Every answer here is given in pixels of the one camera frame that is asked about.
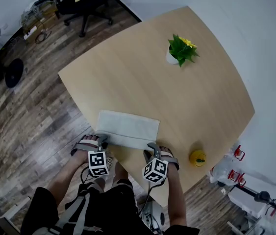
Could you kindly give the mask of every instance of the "round black stool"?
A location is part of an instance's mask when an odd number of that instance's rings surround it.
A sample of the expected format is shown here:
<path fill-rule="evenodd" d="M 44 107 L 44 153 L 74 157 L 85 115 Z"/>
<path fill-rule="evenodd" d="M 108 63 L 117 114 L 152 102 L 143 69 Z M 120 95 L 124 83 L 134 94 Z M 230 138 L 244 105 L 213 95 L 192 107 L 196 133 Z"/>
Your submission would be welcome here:
<path fill-rule="evenodd" d="M 24 63 L 20 58 L 13 60 L 6 69 L 5 81 L 9 88 L 15 87 L 24 72 Z"/>

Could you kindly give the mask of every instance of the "yellow cup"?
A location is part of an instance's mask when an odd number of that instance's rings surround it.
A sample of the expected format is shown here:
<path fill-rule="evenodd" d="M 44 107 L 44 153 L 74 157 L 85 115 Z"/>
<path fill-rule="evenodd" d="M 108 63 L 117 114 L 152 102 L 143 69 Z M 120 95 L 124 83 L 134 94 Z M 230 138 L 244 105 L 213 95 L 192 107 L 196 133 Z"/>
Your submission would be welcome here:
<path fill-rule="evenodd" d="M 189 156 L 190 164 L 201 167 L 206 163 L 206 154 L 203 150 L 195 150 Z"/>

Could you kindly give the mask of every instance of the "light wood tabletop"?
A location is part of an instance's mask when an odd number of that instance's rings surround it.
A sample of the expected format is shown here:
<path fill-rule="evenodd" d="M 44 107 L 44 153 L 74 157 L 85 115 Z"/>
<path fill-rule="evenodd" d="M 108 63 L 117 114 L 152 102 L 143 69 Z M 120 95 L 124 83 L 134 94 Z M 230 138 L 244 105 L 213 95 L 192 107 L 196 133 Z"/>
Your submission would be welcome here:
<path fill-rule="evenodd" d="M 198 46 L 200 57 L 182 68 L 166 61 L 173 34 Z M 100 110 L 160 120 L 157 142 L 168 146 L 180 163 L 187 191 L 237 141 L 254 114 L 248 92 L 221 44 L 189 8 L 183 7 L 138 23 L 98 44 L 59 75 L 85 118 L 95 129 Z M 145 189 L 143 151 L 110 145 L 130 175 Z M 189 154 L 202 148 L 202 167 Z M 151 196 L 167 205 L 168 182 Z"/>

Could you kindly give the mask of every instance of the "folded towel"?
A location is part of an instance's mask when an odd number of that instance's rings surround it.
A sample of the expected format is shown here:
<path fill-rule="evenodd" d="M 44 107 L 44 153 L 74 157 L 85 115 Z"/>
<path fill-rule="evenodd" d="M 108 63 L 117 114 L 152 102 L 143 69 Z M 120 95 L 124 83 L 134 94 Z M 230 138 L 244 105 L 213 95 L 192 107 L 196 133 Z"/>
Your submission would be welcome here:
<path fill-rule="evenodd" d="M 107 134 L 110 144 L 152 150 L 147 144 L 156 141 L 159 123 L 147 117 L 102 110 L 95 133 Z"/>

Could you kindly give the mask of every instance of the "black and white cube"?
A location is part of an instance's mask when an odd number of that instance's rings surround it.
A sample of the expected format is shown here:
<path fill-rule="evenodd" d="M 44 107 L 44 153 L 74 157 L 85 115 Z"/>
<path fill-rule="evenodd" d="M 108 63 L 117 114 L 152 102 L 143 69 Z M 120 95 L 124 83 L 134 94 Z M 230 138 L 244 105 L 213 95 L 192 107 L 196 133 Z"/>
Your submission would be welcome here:
<path fill-rule="evenodd" d="M 102 152 L 88 152 L 89 158 L 89 170 L 93 176 L 108 175 L 109 170 L 107 168 L 106 154 Z"/>
<path fill-rule="evenodd" d="M 152 183 L 157 183 L 166 178 L 167 165 L 167 161 L 161 161 L 157 158 L 154 158 L 147 164 L 147 166 L 142 169 L 142 176 L 144 179 Z"/>

